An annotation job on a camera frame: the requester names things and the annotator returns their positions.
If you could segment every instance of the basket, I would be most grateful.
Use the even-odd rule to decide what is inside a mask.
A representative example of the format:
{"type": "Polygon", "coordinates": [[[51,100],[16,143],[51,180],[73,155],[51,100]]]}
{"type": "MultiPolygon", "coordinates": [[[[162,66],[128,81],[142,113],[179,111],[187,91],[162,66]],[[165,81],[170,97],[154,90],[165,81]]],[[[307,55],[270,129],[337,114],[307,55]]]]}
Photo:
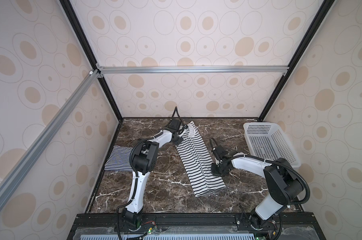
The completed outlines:
{"type": "Polygon", "coordinates": [[[277,160],[282,157],[292,167],[301,166],[291,142],[278,124],[250,122],[244,124],[244,130],[251,155],[269,160],[277,160]]]}

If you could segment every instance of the marble table surface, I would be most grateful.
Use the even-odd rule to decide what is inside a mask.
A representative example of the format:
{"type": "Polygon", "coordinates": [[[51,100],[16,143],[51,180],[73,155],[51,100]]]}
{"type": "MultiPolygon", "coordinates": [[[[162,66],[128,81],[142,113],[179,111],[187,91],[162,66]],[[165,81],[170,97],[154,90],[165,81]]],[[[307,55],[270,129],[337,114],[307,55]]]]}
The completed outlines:
{"type": "MultiPolygon", "coordinates": [[[[227,150],[249,153],[243,124],[256,119],[184,119],[193,121],[211,153],[209,138],[214,137],[227,150]]],[[[141,137],[153,136],[169,119],[124,119],[115,145],[132,147],[141,137]]],[[[226,188],[195,197],[176,147],[167,143],[158,151],[158,160],[151,172],[144,195],[144,213],[210,213],[246,212],[255,208],[268,194],[265,179],[253,173],[234,169],[223,177],[226,188]]],[[[132,173],[105,171],[90,213],[114,213],[127,202],[132,173]]],[[[294,207],[289,212],[298,211],[294,207]]]]}

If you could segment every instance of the folded garment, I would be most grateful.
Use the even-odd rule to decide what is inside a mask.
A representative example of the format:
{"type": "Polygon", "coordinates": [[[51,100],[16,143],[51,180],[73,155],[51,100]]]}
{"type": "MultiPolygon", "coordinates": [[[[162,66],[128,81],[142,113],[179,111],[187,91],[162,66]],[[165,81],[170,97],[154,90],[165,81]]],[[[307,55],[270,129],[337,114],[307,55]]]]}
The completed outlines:
{"type": "Polygon", "coordinates": [[[222,189],[225,186],[221,177],[215,177],[211,172],[213,163],[203,138],[194,122],[188,124],[183,134],[183,141],[176,147],[184,164],[184,168],[196,197],[222,189]]]}
{"type": "Polygon", "coordinates": [[[132,147],[121,147],[115,145],[105,164],[105,170],[133,171],[129,163],[129,156],[132,149],[132,147]]]}

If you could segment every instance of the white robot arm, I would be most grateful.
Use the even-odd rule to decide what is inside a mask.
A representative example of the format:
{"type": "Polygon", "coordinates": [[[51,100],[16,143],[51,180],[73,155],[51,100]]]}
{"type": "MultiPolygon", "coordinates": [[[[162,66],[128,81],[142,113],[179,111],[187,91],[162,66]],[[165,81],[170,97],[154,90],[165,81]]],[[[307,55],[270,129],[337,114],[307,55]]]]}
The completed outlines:
{"type": "Polygon", "coordinates": [[[231,170],[237,168],[266,179],[269,194],[251,211],[249,220],[253,228],[262,229],[273,214],[279,214],[287,205],[303,204],[308,201],[310,197],[308,184],[284,158],[270,161],[242,152],[228,152],[221,145],[213,147],[212,141],[216,144],[217,142],[214,138],[210,140],[212,152],[218,161],[217,164],[213,163],[211,166],[213,175],[226,176],[231,170]],[[304,189],[305,198],[296,202],[294,199],[304,189]]]}
{"type": "Polygon", "coordinates": [[[132,149],[130,161],[133,168],[133,181],[128,204],[122,211],[124,222],[129,224],[132,230],[139,228],[141,224],[145,186],[150,172],[155,167],[158,149],[168,142],[174,142],[176,146],[181,143],[186,127],[186,125],[182,126],[180,120],[171,119],[165,129],[160,130],[150,139],[139,141],[132,149]]]}

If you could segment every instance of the wall panel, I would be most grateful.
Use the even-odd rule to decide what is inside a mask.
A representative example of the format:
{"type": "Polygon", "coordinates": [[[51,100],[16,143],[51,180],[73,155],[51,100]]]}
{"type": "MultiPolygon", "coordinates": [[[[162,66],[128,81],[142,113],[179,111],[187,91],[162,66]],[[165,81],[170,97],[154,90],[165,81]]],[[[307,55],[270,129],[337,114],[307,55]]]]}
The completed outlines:
{"type": "Polygon", "coordinates": [[[293,142],[327,239],[362,239],[362,1],[333,7],[265,121],[293,142]]]}
{"type": "Polygon", "coordinates": [[[0,239],[65,240],[83,213],[117,126],[98,81],[0,212],[0,239]]]}
{"type": "Polygon", "coordinates": [[[123,117],[258,117],[282,73],[105,74],[123,117]]]}
{"type": "Polygon", "coordinates": [[[283,65],[321,0],[72,0],[102,66],[283,65]]]}
{"type": "Polygon", "coordinates": [[[89,70],[56,1],[0,1],[0,183],[89,70]]]}

